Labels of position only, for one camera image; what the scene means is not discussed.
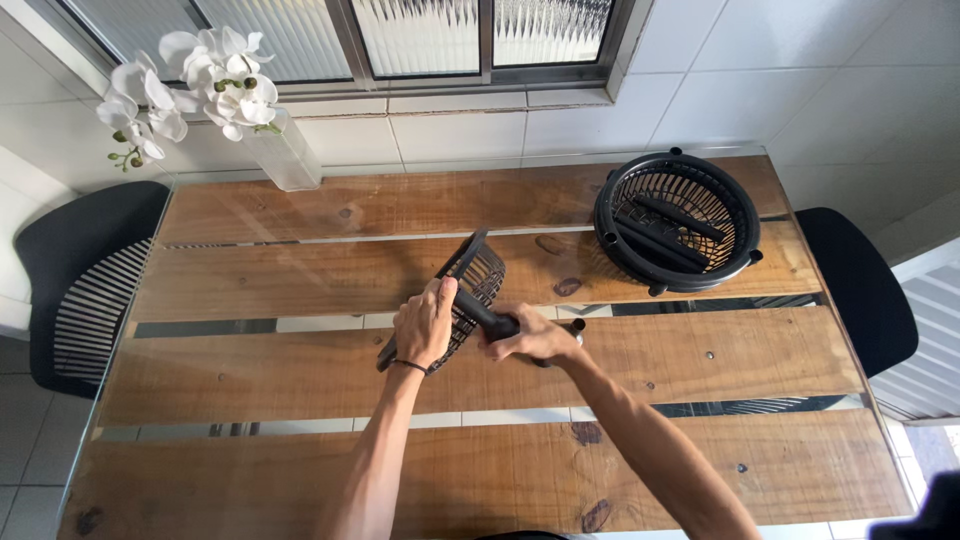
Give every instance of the black wire basket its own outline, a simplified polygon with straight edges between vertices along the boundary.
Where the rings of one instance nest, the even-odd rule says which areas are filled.
[[[496,294],[500,291],[500,286],[503,285],[507,267],[503,263],[503,259],[498,257],[486,244],[486,237],[487,231],[480,230],[464,240],[456,253],[447,260],[435,276],[436,278],[444,276],[454,278],[459,283],[460,289],[458,299],[453,306],[453,329],[450,334],[450,342],[446,347],[446,353],[430,364],[430,367],[426,370],[427,375],[443,367],[477,326],[477,322],[461,308],[464,305],[464,293],[474,298],[477,303],[482,304],[483,308],[489,308],[493,299],[496,298]],[[473,312],[478,313],[478,315],[483,314],[483,310],[479,309],[476,303],[471,303],[471,305],[473,306]],[[396,361],[396,337],[392,336],[377,356],[376,368],[382,372],[394,361]]]
[[[607,256],[650,285],[651,296],[709,289],[763,258],[747,193],[716,165],[679,148],[612,171],[593,225]]]

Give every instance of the frosted glass pane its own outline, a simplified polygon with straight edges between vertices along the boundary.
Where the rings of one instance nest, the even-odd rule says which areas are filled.
[[[595,61],[612,0],[493,0],[493,65]]]
[[[480,70],[477,0],[351,0],[377,77]]]
[[[176,30],[199,31],[180,0],[66,0],[65,4],[121,61],[132,61],[140,49],[161,71],[166,63],[156,51],[160,38]],[[160,76],[171,80],[179,74]]]
[[[214,28],[262,32],[258,54],[274,81],[350,79],[350,69],[324,0],[198,0]]]

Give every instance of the window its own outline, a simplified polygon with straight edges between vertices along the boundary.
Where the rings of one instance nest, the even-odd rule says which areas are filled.
[[[634,0],[29,0],[105,72],[168,32],[263,32],[287,96],[603,86]]]

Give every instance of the wooden table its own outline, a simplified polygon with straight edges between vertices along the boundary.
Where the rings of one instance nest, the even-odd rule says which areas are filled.
[[[383,382],[374,359],[392,329],[139,335],[391,311],[479,226],[504,233],[489,238],[507,264],[504,300],[816,295],[812,307],[592,318],[586,347],[653,404],[860,394],[868,406],[673,421],[761,525],[910,513],[870,388],[770,161],[712,161],[754,200],[765,258],[709,291],[657,299],[588,229],[615,164],[333,178],[297,193],[269,182],[179,186],[68,486],[60,538],[309,537],[359,433],[251,432],[369,416]],[[210,322],[224,320],[239,322]],[[163,324],[184,321],[194,326]],[[427,380],[415,413],[584,405],[559,370],[494,366],[469,345]],[[231,423],[242,434],[228,436]],[[109,440],[163,425],[224,427]],[[676,527],[593,423],[410,432],[396,538]]]

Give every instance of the metal window frame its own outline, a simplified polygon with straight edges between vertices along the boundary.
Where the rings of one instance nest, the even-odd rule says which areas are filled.
[[[635,0],[612,0],[607,27],[597,59],[592,62],[493,66],[493,2],[477,0],[480,71],[473,74],[412,77],[375,77],[350,0],[325,0],[337,40],[352,75],[351,81],[275,81],[284,102],[399,95],[437,95],[603,87],[626,31]],[[105,75],[118,57],[64,0],[27,0]],[[196,0],[180,0],[198,27],[210,28],[203,7]]]

